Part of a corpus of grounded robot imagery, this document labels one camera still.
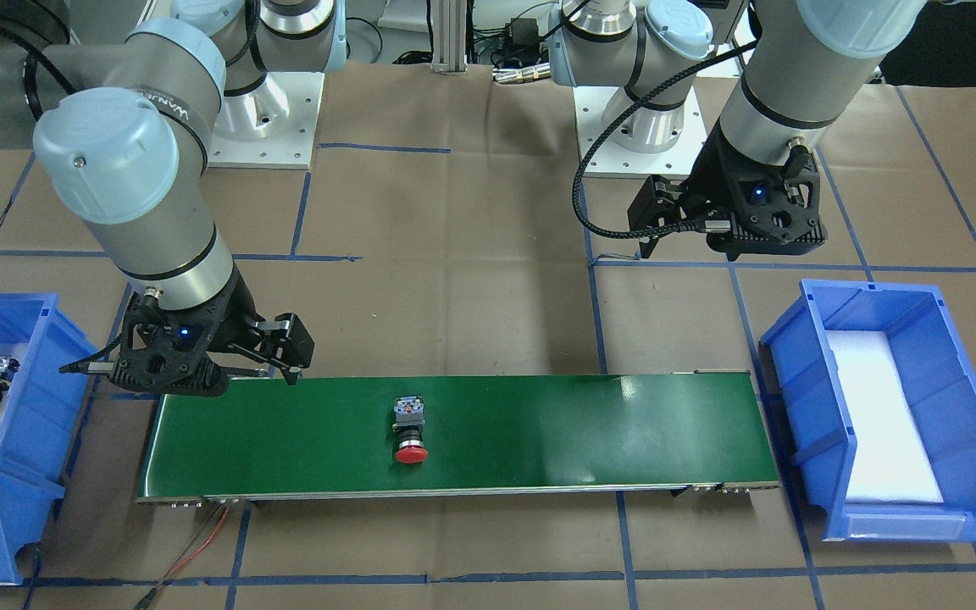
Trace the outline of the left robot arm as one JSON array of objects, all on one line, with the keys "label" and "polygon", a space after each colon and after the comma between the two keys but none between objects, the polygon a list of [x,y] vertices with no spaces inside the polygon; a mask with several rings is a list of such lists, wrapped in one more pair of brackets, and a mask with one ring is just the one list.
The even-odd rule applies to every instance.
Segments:
[{"label": "left robot arm", "polygon": [[816,146],[885,55],[909,35],[922,1],[759,1],[756,40],[712,55],[716,3],[562,1],[547,46],[562,86],[612,86],[592,149],[672,147],[695,75],[748,53],[688,176],[650,176],[626,230],[577,219],[598,236],[639,242],[641,258],[671,233],[704,233],[712,250],[797,256],[821,247]]}]

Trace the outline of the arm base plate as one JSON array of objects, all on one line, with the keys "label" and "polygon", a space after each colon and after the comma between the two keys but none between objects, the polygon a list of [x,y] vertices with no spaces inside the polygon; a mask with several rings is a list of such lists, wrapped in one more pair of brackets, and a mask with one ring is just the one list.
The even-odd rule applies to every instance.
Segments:
[{"label": "arm base plate", "polygon": [[[585,156],[593,141],[629,104],[631,100],[618,86],[577,86],[574,89],[580,156]],[[586,176],[688,177],[707,138],[701,116],[700,104],[693,91],[688,92],[681,107],[670,111],[638,109],[599,147],[586,167]]]},{"label": "arm base plate", "polygon": [[214,169],[303,169],[313,163],[325,74],[267,74],[247,94],[225,99],[207,164]]}]

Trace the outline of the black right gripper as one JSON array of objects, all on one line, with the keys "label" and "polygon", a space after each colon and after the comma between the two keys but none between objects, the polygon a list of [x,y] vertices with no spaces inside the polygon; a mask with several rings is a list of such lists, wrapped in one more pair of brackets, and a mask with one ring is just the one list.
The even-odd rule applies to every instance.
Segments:
[{"label": "black right gripper", "polygon": [[212,297],[204,302],[208,317],[204,327],[200,370],[208,378],[224,375],[209,358],[211,352],[232,352],[253,362],[271,364],[281,371],[287,385],[294,386],[302,371],[313,361],[315,343],[302,321],[294,313],[283,313],[272,320],[261,317],[254,297],[237,267],[229,267],[226,281],[221,274],[205,271],[202,286]]}]

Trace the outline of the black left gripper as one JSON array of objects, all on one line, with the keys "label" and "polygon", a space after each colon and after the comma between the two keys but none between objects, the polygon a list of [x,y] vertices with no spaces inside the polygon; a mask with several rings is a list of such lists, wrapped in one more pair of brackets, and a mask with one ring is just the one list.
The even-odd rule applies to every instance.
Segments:
[{"label": "black left gripper", "polygon": [[[702,146],[689,177],[675,184],[669,178],[646,178],[629,206],[629,230],[654,230],[663,225],[680,225],[681,232],[705,232],[710,247],[739,246],[739,221],[729,209],[719,147],[724,133],[713,128]],[[640,238],[636,258],[653,255],[658,238]]]}]

